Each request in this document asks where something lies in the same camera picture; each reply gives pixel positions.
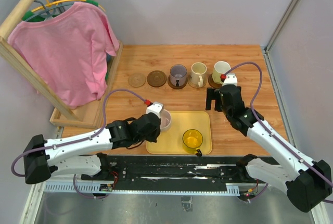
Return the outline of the woven rattan coaster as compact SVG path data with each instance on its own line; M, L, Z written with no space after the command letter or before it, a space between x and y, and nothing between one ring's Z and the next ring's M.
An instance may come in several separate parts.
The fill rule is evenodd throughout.
M188 78L188 79L187 79L187 83L188 83L192 88L196 88L196 89L198 89L198 88L202 88L202 87L204 87L204 86L206 85L207 81L204 80L203 83L200 83L200 82L199 82L198 84L194 84L194 83L192 83L191 78Z
M128 78L128 83L134 88L143 86L146 82L146 76L142 73L131 74Z

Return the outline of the brown ceramic coaster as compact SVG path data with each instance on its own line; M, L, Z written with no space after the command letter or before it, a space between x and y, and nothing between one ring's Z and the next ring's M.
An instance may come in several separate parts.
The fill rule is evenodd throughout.
M215 89L219 89L222 86L222 84L214 82L212 73L208 76L208 83L212 88L215 88Z
M167 81L166 74L160 70L154 70L150 72L147 76L147 82L150 86L154 88L159 88L163 86Z
M171 83L171 77L170 77L170 76L168 76L167 82L168 82L169 87L171 87L172 89L175 89L175 90L183 89L183 88L187 85L187 82L185 82L185 83L184 83L183 85L181 85L181 86L173 85L173 84Z

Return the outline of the pink ceramic mug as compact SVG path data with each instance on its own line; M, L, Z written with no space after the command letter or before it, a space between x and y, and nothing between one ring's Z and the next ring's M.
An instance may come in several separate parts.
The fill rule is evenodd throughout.
M160 116L161 116L160 130L161 132L166 132L171 127L171 121L172 121L171 114L169 111L164 109L160 114Z

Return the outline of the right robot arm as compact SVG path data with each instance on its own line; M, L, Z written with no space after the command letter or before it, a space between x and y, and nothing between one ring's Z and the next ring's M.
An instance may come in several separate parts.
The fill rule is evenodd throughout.
M253 107L246 107L241 87L232 84L219 89L207 88L206 110L214 104L230 125L263 147L277 165L246 155L238 163L236 177L241 182L263 181L283 193L298 210L307 213L332 194L331 167L315 161L281 137Z

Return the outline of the yellow glass mug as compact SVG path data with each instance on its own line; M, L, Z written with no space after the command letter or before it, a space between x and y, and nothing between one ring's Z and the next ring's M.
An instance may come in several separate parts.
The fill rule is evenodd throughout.
M194 154L198 157L202 156L200 150L203 144L203 136L200 131L196 129L186 130L182 136L183 149L188 154Z

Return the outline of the white green-handled mug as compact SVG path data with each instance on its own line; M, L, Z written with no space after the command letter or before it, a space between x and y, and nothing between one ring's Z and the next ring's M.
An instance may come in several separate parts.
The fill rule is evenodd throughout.
M218 61L214 64L212 79L216 84L222 84L221 75L225 74L231 69L229 63L225 61Z

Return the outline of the cream ceramic mug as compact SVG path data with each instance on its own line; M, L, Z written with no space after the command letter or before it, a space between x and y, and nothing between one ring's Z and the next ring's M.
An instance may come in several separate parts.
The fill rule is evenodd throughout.
M203 83L204 80L207 81L207 67L204 63L194 63L191 66L190 76L192 83L198 84Z

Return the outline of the purple glass mug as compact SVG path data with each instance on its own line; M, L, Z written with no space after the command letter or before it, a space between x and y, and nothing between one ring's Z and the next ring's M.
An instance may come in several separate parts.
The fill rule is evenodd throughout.
M181 64L172 66L170 69L170 77L173 85L183 85L187 79L187 68Z

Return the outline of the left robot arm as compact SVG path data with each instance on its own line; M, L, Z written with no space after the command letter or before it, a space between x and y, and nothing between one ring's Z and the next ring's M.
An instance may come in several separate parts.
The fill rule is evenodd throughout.
M60 171L59 163L95 151L129 148L143 141L157 142L161 118L154 113L138 119L115 120L106 127L64 139L34 136L23 152L26 184L44 182Z

